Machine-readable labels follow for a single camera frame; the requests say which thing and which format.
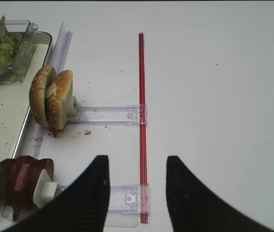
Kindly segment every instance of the red rod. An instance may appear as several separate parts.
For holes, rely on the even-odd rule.
[[[144,110],[143,105],[146,104],[145,100],[145,58],[144,58],[144,36],[143,33],[139,34],[139,104],[141,109]],[[144,122],[145,115],[140,114],[141,122]],[[148,184],[147,172],[147,127],[145,123],[140,124],[140,183],[142,185]],[[141,210],[146,203],[143,199]],[[141,214],[141,223],[149,223],[149,215],[147,213]]]

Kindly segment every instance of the hamburger bun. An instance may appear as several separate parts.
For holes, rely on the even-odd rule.
[[[61,72],[46,91],[46,115],[48,124],[62,130],[67,122],[66,105],[71,104],[73,93],[73,72]]]
[[[47,65],[37,72],[30,86],[29,100],[32,114],[34,120],[43,127],[49,126],[45,107],[46,90],[55,78],[54,67]]]

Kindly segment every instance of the metal tray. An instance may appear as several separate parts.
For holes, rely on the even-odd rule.
[[[38,32],[36,48],[22,83],[0,85],[0,161],[15,158],[30,118],[29,88],[36,72],[49,60],[52,36]]]

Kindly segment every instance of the white clamp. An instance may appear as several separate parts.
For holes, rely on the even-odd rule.
[[[43,169],[40,173],[32,199],[36,206],[42,208],[61,192],[62,189],[59,184],[52,182],[46,170]]]

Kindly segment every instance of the green lettuce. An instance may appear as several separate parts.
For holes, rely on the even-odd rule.
[[[9,34],[6,27],[6,19],[3,16],[0,20],[0,80],[8,79],[12,82],[19,80],[18,73],[7,69],[7,65],[12,63],[18,48],[18,40]]]

